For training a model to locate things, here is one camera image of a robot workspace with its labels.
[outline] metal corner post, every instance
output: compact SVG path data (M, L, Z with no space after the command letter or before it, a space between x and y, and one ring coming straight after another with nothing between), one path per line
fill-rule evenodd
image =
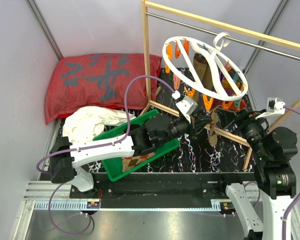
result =
M264 30L264 34L270 35L271 32L273 31L274 27L276 26L276 23L278 22L281 14L283 11L286 9L286 6L288 5L290 0L281 0L280 3L278 4L278 7L274 11L268 25L266 26ZM265 41L259 41L257 45L263 47L265 45ZM260 53L259 48L255 48L250 59L248 60L248 63L246 64L246 67L244 68L243 72L247 74L249 70L251 69L252 65L254 64L258 54Z
M35 19L37 20L40 28L42 29L47 41L49 42L54 54L56 55L56 57L58 58L58 60L61 60L64 58L64 56L62 55L52 33L50 32L48 25L42 15L42 13L40 12L37 4L36 4L36 0L25 0L28 5L30 10L32 11L33 15L35 16Z

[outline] gray floor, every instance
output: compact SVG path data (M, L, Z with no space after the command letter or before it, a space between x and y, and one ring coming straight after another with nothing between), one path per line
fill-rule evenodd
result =
M263 219L262 204L256 212ZM54 211L58 224L72 211ZM239 218L213 217L200 212L152 212L152 211L100 211L93 215L95 229L87 234L67 236L52 228L48 211L37 210L32 215L27 240L243 240L244 233ZM88 219L75 216L60 227L65 231L80 232Z

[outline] green tray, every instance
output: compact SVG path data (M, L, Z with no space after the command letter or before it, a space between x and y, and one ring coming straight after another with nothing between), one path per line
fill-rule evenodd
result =
M131 120L131 124L138 124L142 125L145 123L146 120L151 119L154 115L158 114L158 110L153 109L151 111L146 112L145 114L136 117L135 119ZM114 129L111 129L109 131L104 132L103 134L96 136L93 141L95 140L102 140L102 139L109 139L114 138L116 136L119 136L123 134L127 129L127 123L124 123L120 126L115 127ZM179 141L178 139L173 139L161 147L159 147L156 152L155 156L149 158L147 161L144 161L143 163L135 166L134 168L130 169L129 171L122 172L122 158L121 157L115 157L115 158L109 158L102 160L102 164L105 168L106 173L108 174L109 179L112 182L115 182L125 176L127 176L129 173L134 172L135 170L147 165L148 163L151 163L152 161L156 160L157 158L163 156L164 154L176 149L179 147Z

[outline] wooden stick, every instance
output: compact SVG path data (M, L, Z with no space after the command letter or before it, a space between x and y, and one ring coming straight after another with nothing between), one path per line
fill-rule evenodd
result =
M174 110L174 109L172 109L172 108L170 108L170 107L167 107L165 105L162 105L162 104L157 103L157 102L152 101L152 100L150 100L149 103L150 103L151 106L153 106L153 107L155 107L157 109L161 109L161 110L167 112L168 114L171 114L171 115L174 115L176 117L179 117L179 112L176 111L176 110Z
M149 24L148 15L146 12L148 8L145 5L145 0L141 0L142 10L142 29L143 29L143 55L144 55L144 70L146 75L150 75L150 54L149 54ZM151 81L150 78L145 79L145 88L148 102L151 100Z
M247 170L248 169L248 165L249 165L249 162L250 162L251 155L252 155L252 147L249 147L248 153L246 154L246 157L245 157L245 160L244 160L242 170Z
M139 116L141 116L142 114L146 113L149 108L150 108L150 103L148 102L148 104L145 106L145 108L142 110L142 112L140 113Z
M297 101L295 101L292 106L294 109L297 109L300 107L300 97ZM281 115L280 117L277 118L269 127L268 131L272 132L278 125L280 125L290 114L292 111L286 110L285 114Z
M210 129L210 124L205 125L204 128L207 129L207 130L209 130ZM230 132L224 131L224 130L222 130L220 128L217 128L217 127L215 127L213 129L213 131L215 131L216 134L218 134L220 136L223 136L223 137L226 137L227 139L230 139L230 140L232 140L232 141L234 141L236 143L242 144L242 145L244 145L246 147L250 147L250 145L247 142L247 140L244 139L244 138L242 138L242 137L240 137L240 136L234 135L234 134L232 134Z
M161 86L158 86L158 88L156 89L155 95L158 96L158 94L160 93L160 91L161 91Z
M153 3L150 1L145 1L144 5L148 8L151 9L156 9L159 11L163 11L165 13L169 13L169 14L174 14L177 16L181 16L181 17L185 17L191 20L195 20L197 22L200 23L204 23L204 24L208 24L210 26L214 26L223 30L227 30L227 31L231 31L237 34L241 34L244 36L248 36L254 39L258 39L260 41L265 41L267 43L271 43L271 44L276 44L282 47L286 47L289 49L294 49L297 51L300 51L300 43L296 43L296 42L292 42L292 41L287 41L278 37L274 37L274 36L269 36L257 31L251 31L242 27L238 27L238 26L234 26L228 23L224 23L221 21L216 21L207 17L203 17L200 15L196 15L196 14L192 14L186 11L181 11L172 7L168 7L168 6L164 6L164 5L160 5L157 3Z

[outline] red sack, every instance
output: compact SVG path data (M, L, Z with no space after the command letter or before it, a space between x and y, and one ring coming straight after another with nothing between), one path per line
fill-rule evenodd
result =
M150 74L159 76L161 57L150 55ZM89 54L61 59L53 71L45 96L45 123L65 118L79 108L120 108L129 82L145 74L143 54ZM151 99L156 100L157 81L151 80ZM146 107L146 79L135 81L128 93L128 108Z

